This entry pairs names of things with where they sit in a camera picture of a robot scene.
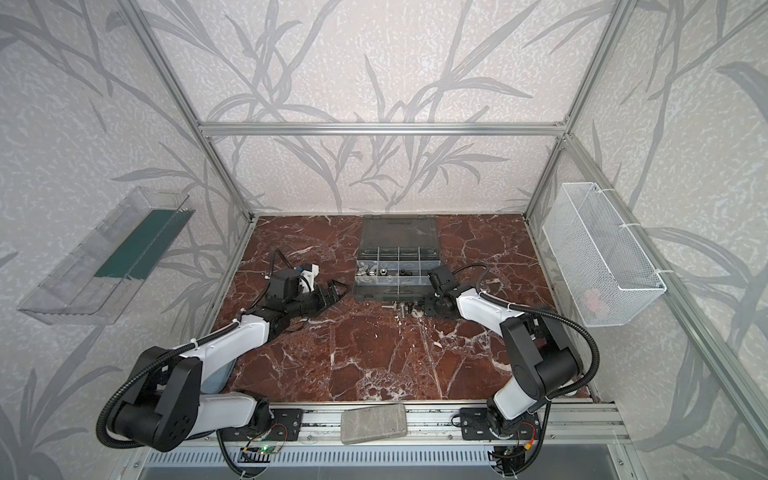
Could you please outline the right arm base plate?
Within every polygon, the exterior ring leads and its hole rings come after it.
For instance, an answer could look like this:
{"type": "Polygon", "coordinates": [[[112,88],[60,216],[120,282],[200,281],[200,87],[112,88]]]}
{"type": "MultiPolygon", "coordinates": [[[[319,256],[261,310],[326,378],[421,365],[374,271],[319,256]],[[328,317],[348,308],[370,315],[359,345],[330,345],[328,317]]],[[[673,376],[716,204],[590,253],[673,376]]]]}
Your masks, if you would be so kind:
{"type": "Polygon", "coordinates": [[[515,420],[497,421],[489,415],[487,407],[461,408],[459,410],[459,428],[462,439],[513,441],[524,444],[539,438],[540,421],[536,414],[523,412],[515,420]]]}

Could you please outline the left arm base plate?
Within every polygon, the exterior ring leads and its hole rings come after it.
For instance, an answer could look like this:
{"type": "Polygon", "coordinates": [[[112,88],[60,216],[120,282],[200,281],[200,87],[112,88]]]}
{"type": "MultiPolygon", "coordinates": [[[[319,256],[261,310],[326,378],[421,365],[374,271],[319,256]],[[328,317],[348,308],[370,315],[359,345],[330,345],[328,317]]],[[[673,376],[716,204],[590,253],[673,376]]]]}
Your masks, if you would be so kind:
{"type": "Polygon", "coordinates": [[[295,442],[299,438],[304,410],[300,408],[278,408],[270,411],[270,423],[259,437],[261,441],[295,442]]]}

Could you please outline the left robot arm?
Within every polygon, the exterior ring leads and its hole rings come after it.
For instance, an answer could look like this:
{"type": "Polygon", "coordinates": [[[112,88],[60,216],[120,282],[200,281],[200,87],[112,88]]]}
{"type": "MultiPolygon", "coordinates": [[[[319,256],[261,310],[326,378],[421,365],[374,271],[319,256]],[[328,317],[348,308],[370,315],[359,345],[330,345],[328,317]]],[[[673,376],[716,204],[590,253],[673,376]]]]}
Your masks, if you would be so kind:
{"type": "Polygon", "coordinates": [[[229,428],[267,432],[274,417],[266,398],[231,392],[205,394],[203,383],[243,354],[278,338],[295,318],[318,316],[351,290],[331,279],[315,282],[306,269],[271,274],[253,304],[201,339],[140,354],[127,380],[107,400],[95,425],[99,442],[112,449],[150,447],[160,452],[229,428]]]}

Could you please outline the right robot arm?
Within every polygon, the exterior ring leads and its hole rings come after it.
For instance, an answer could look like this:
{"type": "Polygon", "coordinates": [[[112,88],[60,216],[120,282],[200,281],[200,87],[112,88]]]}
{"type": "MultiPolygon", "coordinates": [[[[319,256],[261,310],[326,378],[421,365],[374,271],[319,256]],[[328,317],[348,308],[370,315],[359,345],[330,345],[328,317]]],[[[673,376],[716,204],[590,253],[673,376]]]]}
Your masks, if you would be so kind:
{"type": "Polygon", "coordinates": [[[550,309],[493,296],[462,284],[446,265],[428,272],[430,315],[475,322],[504,342],[512,378],[487,402],[490,428],[501,436],[552,400],[587,385],[600,366],[599,347],[585,327],[550,309]]]}

